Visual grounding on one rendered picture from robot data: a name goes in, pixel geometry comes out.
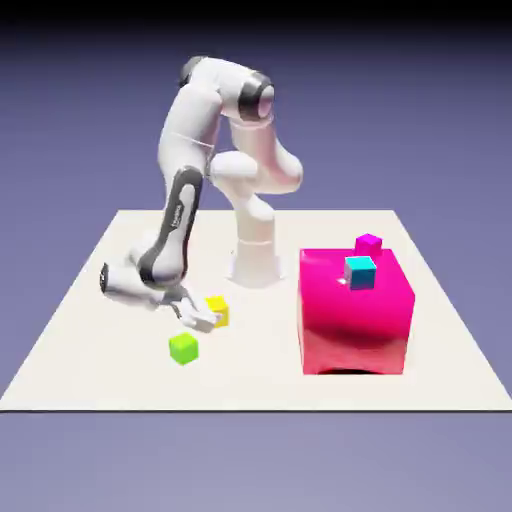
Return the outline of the small green cube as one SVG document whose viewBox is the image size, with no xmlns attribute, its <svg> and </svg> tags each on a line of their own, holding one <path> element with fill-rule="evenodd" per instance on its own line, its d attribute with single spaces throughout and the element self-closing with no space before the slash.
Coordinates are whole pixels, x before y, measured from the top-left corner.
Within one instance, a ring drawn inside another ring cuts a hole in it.
<svg viewBox="0 0 512 512">
<path fill-rule="evenodd" d="M 168 345 L 171 358 L 180 365 L 186 365 L 199 357 L 198 340 L 187 332 L 171 337 Z"/>
</svg>

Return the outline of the small cyan cube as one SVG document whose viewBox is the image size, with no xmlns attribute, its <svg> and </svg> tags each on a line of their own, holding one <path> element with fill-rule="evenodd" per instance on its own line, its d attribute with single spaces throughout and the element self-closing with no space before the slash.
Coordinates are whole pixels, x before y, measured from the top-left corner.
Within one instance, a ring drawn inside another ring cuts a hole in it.
<svg viewBox="0 0 512 512">
<path fill-rule="evenodd" d="M 370 256 L 345 258 L 344 279 L 351 290 L 373 289 L 377 267 Z"/>
</svg>

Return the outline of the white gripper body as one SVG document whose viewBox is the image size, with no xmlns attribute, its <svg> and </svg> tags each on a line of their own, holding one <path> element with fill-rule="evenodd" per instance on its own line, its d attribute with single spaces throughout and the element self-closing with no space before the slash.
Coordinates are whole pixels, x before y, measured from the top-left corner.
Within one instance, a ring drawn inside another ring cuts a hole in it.
<svg viewBox="0 0 512 512">
<path fill-rule="evenodd" d="M 205 302 L 196 305 L 190 297 L 175 301 L 174 309 L 181 323 L 196 331 L 208 333 L 219 321 L 219 314 L 214 313 Z"/>
</svg>

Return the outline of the small yellow cube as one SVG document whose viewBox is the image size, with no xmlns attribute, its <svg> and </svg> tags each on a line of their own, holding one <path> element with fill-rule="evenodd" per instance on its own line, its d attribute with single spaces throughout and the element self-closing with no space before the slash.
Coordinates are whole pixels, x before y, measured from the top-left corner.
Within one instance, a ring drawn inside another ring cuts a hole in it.
<svg viewBox="0 0 512 512">
<path fill-rule="evenodd" d="M 229 306 L 223 296 L 211 296 L 206 298 L 210 310 L 216 315 L 216 328 L 229 325 Z"/>
</svg>

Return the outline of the large pink box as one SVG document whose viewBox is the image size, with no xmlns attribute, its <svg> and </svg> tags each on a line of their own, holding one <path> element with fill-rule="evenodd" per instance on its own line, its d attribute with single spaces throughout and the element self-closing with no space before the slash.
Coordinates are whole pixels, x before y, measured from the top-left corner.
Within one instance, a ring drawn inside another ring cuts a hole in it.
<svg viewBox="0 0 512 512">
<path fill-rule="evenodd" d="M 351 249 L 302 249 L 298 334 L 305 374 L 336 370 L 399 375 L 404 370 L 415 294 L 395 254 L 375 260 L 375 285 L 340 282 Z"/>
</svg>

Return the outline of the small magenta cube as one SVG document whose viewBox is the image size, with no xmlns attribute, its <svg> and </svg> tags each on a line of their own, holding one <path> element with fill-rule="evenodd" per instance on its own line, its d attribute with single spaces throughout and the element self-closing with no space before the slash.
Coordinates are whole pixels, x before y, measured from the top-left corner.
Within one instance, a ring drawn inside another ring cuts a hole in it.
<svg viewBox="0 0 512 512">
<path fill-rule="evenodd" d="M 382 254 L 382 242 L 380 237 L 366 233 L 356 238 L 354 254 L 357 256 L 379 257 Z"/>
</svg>

